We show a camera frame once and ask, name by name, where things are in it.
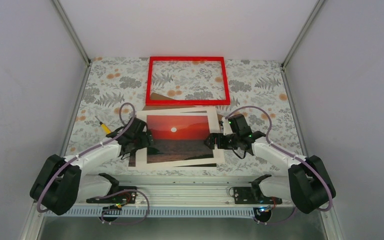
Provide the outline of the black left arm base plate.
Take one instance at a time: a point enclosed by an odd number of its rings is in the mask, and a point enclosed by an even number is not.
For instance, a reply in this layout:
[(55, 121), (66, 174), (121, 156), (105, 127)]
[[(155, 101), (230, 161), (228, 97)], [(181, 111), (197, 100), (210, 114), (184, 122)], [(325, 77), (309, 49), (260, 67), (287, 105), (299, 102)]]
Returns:
[(92, 197), (86, 200), (88, 204), (125, 205), (134, 204), (137, 196), (136, 186), (118, 186), (110, 190), (106, 196)]

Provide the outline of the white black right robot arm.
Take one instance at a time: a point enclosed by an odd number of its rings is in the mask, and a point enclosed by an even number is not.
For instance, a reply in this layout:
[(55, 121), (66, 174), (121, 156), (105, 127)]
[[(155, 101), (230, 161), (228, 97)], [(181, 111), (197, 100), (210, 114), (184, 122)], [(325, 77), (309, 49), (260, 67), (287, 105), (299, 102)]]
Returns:
[(250, 195), (254, 202), (269, 198), (291, 201), (299, 211), (309, 214), (329, 211), (336, 196), (335, 187), (320, 157), (303, 156), (274, 143), (261, 131), (252, 131), (242, 114), (236, 114), (222, 125), (229, 133), (212, 132), (204, 140), (211, 150), (242, 150), (271, 163), (283, 171), (281, 176), (262, 175), (251, 182)]

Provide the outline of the red picture frame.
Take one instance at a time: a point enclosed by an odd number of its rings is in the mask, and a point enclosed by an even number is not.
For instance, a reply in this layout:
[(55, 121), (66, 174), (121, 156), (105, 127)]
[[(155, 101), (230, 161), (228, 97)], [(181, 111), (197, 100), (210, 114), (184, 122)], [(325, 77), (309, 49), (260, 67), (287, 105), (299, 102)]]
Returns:
[[(162, 100), (151, 98), (152, 73), (154, 62), (220, 62), (222, 82), (224, 86), (224, 99), (197, 99), (197, 100)], [(231, 104), (229, 83), (225, 59), (223, 56), (150, 56), (148, 76), (145, 92), (146, 106), (228, 106)]]

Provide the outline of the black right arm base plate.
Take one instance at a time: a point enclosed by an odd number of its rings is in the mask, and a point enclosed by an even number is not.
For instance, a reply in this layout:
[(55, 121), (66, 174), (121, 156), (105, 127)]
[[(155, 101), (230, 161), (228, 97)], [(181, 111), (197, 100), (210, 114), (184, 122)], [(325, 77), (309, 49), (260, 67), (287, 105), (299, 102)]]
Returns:
[(261, 191), (251, 187), (236, 186), (232, 188), (232, 197), (236, 205), (280, 205), (281, 198), (264, 196)]

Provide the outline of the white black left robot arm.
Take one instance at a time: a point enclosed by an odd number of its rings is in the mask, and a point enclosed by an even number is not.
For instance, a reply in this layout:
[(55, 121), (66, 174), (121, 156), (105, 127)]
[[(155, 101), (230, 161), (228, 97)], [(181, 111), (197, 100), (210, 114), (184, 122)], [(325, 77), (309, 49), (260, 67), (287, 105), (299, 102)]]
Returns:
[(126, 126), (108, 133), (87, 150), (66, 156), (49, 156), (36, 177), (29, 196), (55, 214), (62, 215), (77, 202), (119, 197), (119, 181), (108, 173), (90, 172), (110, 160), (121, 158), (154, 143), (147, 123), (132, 117)]

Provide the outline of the yellow handled screwdriver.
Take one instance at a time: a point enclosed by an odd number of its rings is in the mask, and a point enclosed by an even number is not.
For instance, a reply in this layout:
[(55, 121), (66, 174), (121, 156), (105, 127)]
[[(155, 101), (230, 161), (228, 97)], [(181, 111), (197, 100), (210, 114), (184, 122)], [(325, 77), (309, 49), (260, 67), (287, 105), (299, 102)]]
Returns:
[(102, 128), (102, 130), (105, 132), (105, 135), (109, 135), (111, 134), (113, 131), (104, 123), (102, 122), (98, 116), (94, 116), (96, 118), (96, 120), (98, 121), (100, 127)]

